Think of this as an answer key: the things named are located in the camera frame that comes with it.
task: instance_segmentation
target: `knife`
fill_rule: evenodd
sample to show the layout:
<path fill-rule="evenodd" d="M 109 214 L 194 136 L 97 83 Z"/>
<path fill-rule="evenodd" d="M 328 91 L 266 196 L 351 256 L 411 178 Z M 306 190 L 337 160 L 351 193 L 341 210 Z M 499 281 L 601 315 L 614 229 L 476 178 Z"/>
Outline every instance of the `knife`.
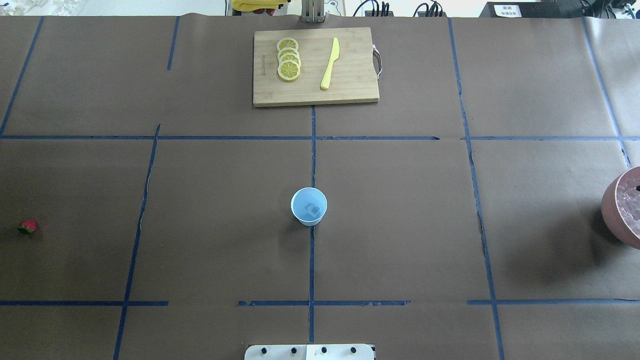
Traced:
<path fill-rule="evenodd" d="M 326 71 L 320 82 L 320 88 L 326 90 L 331 84 L 331 71 L 333 70 L 333 62 L 340 57 L 340 42 L 338 38 L 333 38 L 333 45 L 331 46 L 331 55 L 329 55 L 329 64 L 326 66 Z"/>

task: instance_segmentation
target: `lemon slice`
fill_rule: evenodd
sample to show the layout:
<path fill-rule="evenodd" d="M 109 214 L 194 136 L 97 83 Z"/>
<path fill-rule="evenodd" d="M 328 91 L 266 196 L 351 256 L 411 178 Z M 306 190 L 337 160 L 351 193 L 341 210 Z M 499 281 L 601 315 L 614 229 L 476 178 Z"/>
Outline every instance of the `lemon slice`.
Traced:
<path fill-rule="evenodd" d="M 300 76 L 300 64 L 293 60 L 285 60 L 278 65 L 278 76 L 284 81 L 294 81 Z"/>
<path fill-rule="evenodd" d="M 284 49 L 285 47 L 292 47 L 295 50 L 298 50 L 298 42 L 294 38 L 284 38 L 278 41 L 278 45 L 276 45 L 278 51 Z"/>
<path fill-rule="evenodd" d="M 296 54 L 298 55 L 298 57 L 300 57 L 300 54 L 298 54 L 298 50 L 295 50 L 293 47 L 283 47 L 278 52 L 278 59 L 280 59 L 282 55 L 288 54 L 288 53 Z"/>
<path fill-rule="evenodd" d="M 298 63 L 298 65 L 302 65 L 302 61 L 300 61 L 300 57 L 298 55 L 296 55 L 295 53 L 285 53 L 285 54 L 283 54 L 278 59 L 278 63 L 282 63 L 285 60 L 293 60 L 296 63 Z"/>

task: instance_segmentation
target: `cutting board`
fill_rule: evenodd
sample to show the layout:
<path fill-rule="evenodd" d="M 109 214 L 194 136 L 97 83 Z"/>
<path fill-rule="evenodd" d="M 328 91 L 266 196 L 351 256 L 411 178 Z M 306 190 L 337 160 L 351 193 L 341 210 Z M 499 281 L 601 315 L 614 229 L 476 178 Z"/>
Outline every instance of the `cutting board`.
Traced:
<path fill-rule="evenodd" d="M 278 51 L 282 38 L 298 41 L 300 77 L 286 82 L 278 77 Z M 333 64 L 331 86 L 320 81 L 331 54 L 333 38 L 340 42 L 340 58 Z M 253 105 L 299 106 L 378 102 L 371 28 L 256 31 L 253 41 Z"/>

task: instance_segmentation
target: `strawberry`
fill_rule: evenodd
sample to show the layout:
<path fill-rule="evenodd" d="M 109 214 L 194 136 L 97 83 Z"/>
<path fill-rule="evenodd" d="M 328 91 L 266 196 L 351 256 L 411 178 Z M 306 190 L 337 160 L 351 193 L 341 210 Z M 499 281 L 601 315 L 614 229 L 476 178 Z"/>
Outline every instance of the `strawberry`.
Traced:
<path fill-rule="evenodd" d="M 38 224 L 36 220 L 30 218 L 29 220 L 25 220 L 18 225 L 18 231 L 22 234 L 33 234 L 36 229 L 38 229 Z"/>

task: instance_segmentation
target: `yellow towel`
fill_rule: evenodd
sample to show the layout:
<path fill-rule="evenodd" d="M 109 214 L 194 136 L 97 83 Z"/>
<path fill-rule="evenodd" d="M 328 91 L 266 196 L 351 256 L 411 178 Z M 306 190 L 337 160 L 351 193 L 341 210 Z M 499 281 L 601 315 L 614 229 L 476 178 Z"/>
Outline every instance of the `yellow towel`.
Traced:
<path fill-rule="evenodd" d="M 232 0 L 231 6 L 239 12 L 252 12 L 258 9 L 277 9 L 287 0 Z"/>

